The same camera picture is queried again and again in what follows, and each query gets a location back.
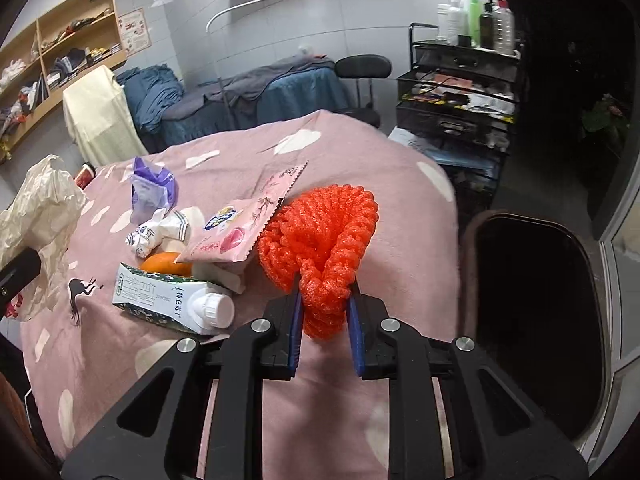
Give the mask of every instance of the metal screw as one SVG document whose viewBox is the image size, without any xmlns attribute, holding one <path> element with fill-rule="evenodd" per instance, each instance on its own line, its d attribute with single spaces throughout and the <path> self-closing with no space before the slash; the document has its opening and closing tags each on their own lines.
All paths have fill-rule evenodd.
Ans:
<svg viewBox="0 0 640 480">
<path fill-rule="evenodd" d="M 180 341 L 178 341 L 178 351 L 182 352 L 183 354 L 188 354 L 194 348 L 196 348 L 196 342 L 189 337 L 180 339 Z"/>
<path fill-rule="evenodd" d="M 392 317 L 387 317 L 380 322 L 380 326 L 385 332 L 395 332 L 400 328 L 400 322 Z"/>
<path fill-rule="evenodd" d="M 256 319 L 251 323 L 251 330 L 254 332 L 267 332 L 271 328 L 271 321 L 268 319 Z"/>
<path fill-rule="evenodd" d="M 456 346 L 463 352 L 471 352 L 476 347 L 476 343 L 470 337 L 459 337 L 456 339 Z"/>
</svg>

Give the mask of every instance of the pink bedsheet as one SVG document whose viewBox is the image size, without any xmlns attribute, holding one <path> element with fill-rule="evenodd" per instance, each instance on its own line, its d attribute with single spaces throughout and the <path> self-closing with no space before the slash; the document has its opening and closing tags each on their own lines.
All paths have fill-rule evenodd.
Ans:
<svg viewBox="0 0 640 480">
<path fill-rule="evenodd" d="M 195 158 L 206 153 L 207 160 Z M 380 222 L 358 270 L 360 290 L 381 298 L 392 316 L 423 335 L 455 336 L 455 202 L 444 172 L 425 156 L 364 123 L 320 111 L 204 137 L 149 159 L 174 172 L 177 208 L 196 206 L 205 220 L 228 200 L 250 198 L 274 172 L 306 160 L 289 200 L 332 183 L 364 186 L 380 205 Z M 72 322 L 68 293 L 53 312 L 22 325 L 33 394 L 62 458 L 182 336 L 111 305 L 118 264 L 140 263 L 124 243 L 135 227 L 126 224 L 129 164 L 102 168 L 87 187 L 92 205 L 85 206 L 66 254 L 68 279 L 95 284 L 76 298 L 80 325 Z M 234 300 L 233 327 L 260 316 L 267 300 L 281 295 L 256 261 L 246 277 L 247 291 Z M 304 336 L 295 379 L 266 381 L 263 412 L 266 480 L 386 478 L 388 386 L 356 377 L 346 331 L 324 344 Z"/>
</svg>

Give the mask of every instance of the red loofah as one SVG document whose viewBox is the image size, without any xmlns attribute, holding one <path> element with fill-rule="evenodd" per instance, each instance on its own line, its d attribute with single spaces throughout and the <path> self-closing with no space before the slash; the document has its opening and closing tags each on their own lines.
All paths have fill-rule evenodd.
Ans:
<svg viewBox="0 0 640 480">
<path fill-rule="evenodd" d="M 283 206 L 260 234 L 260 264 L 291 291 L 300 272 L 305 333 L 328 339 L 344 323 L 345 300 L 376 230 L 378 204 L 363 187 L 319 187 Z"/>
</svg>

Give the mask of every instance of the white curved pipe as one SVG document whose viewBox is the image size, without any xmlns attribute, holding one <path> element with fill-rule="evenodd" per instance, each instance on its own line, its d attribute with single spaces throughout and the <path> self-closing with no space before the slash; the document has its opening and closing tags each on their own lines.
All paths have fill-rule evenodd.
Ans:
<svg viewBox="0 0 640 480">
<path fill-rule="evenodd" d="M 213 23 L 213 21 L 215 19 L 219 18 L 223 14 L 231 12 L 232 10 L 240 9 L 241 7 L 246 7 L 246 6 L 249 6 L 249 5 L 258 4 L 260 2 L 266 2 L 266 1 L 269 1 L 269 0 L 252 0 L 252 1 L 244 3 L 244 4 L 236 5 L 235 7 L 229 7 L 228 9 L 221 10 L 219 13 L 217 13 L 213 18 L 211 18 L 207 22 L 207 27 L 206 27 L 207 34 L 209 33 L 209 27 L 210 27 L 211 23 Z"/>
</svg>

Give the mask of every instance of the gray blanket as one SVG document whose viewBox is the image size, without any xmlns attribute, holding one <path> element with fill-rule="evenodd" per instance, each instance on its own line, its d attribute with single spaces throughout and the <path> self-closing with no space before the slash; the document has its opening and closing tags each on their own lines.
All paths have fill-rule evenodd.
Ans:
<svg viewBox="0 0 640 480">
<path fill-rule="evenodd" d="M 257 99 L 270 83 L 289 74 L 322 67 L 333 69 L 334 62 L 328 58 L 313 56 L 286 57 L 273 64 L 225 78 L 222 84 L 231 107 L 245 115 L 252 115 Z M 223 101 L 220 84 L 217 82 L 187 92 L 180 102 L 165 110 L 162 118 L 167 121 L 181 120 L 193 115 L 211 101 Z"/>
</svg>

